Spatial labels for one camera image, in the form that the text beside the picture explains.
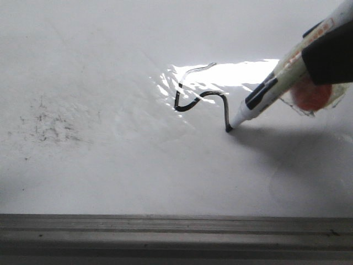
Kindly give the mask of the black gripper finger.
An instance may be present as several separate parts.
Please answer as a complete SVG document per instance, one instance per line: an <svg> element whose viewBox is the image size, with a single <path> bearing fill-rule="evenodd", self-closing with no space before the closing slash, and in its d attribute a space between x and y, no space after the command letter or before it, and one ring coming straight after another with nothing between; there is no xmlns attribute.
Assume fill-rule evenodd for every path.
<svg viewBox="0 0 353 265"><path fill-rule="evenodd" d="M315 85L352 82L352 18L311 42L302 58Z"/></svg>

